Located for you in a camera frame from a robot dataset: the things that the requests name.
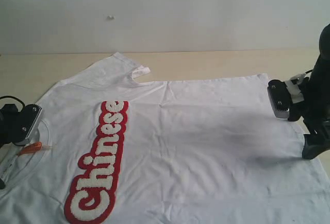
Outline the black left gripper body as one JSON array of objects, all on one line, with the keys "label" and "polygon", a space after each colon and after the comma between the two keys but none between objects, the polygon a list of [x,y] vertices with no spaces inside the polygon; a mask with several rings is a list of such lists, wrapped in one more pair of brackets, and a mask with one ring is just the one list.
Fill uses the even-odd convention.
[{"label": "black left gripper body", "polygon": [[9,143],[20,146],[23,141],[17,123],[18,115],[19,111],[15,104],[5,104],[1,108],[1,147]]}]

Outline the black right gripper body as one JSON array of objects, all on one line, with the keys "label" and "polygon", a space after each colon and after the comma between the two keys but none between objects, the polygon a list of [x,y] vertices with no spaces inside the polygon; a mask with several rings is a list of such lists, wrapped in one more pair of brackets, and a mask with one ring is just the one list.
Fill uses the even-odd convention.
[{"label": "black right gripper body", "polygon": [[311,137],[317,139],[312,144],[328,147],[329,80],[321,80],[316,85],[309,84],[308,78],[297,78],[289,82],[301,91],[304,100],[291,103],[288,121],[295,122],[302,117]]}]

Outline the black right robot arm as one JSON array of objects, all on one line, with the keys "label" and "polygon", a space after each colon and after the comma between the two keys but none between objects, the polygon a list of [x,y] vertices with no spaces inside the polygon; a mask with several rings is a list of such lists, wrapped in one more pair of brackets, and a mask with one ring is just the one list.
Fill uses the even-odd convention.
[{"label": "black right robot arm", "polygon": [[329,26],[319,38],[320,55],[311,71],[299,86],[304,100],[291,106],[290,121],[300,117],[309,133],[304,135],[302,158],[312,160],[329,150]]}]

